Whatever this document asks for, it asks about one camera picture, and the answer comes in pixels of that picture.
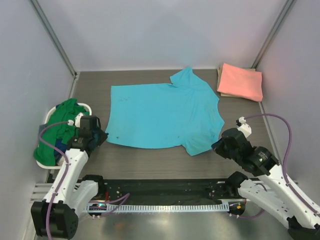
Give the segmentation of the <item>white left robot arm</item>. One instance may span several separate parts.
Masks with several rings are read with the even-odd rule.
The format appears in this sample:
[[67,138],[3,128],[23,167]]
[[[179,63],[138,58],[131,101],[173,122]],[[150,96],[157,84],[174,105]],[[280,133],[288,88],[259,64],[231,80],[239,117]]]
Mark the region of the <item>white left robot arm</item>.
[[72,239],[87,204],[92,198],[101,200],[106,194],[103,177],[98,175],[75,187],[91,153],[108,137],[101,129],[100,119],[95,115],[84,115],[63,124],[75,125],[74,135],[68,141],[66,151],[61,153],[64,162],[43,200],[35,201],[30,209],[36,235],[50,240]]

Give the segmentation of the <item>light blue t shirt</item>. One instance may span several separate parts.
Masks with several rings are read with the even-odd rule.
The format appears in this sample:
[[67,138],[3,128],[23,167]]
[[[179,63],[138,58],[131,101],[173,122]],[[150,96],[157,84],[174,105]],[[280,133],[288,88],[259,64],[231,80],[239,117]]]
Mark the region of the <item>light blue t shirt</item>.
[[114,85],[108,142],[141,149],[183,146],[190,156],[211,149],[225,124],[219,98],[191,67],[169,83]]

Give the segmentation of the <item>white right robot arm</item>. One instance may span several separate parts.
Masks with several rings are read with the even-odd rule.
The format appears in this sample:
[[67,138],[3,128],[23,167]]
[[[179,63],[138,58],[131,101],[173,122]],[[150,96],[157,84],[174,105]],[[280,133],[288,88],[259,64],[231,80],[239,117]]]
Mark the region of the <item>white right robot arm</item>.
[[239,128],[230,128],[222,133],[212,148],[221,157],[235,161],[243,170],[257,177],[270,191],[265,191],[236,171],[225,181],[226,194],[258,205],[283,224],[292,239],[318,240],[320,207],[283,173],[282,165],[267,148],[252,146],[247,136]]

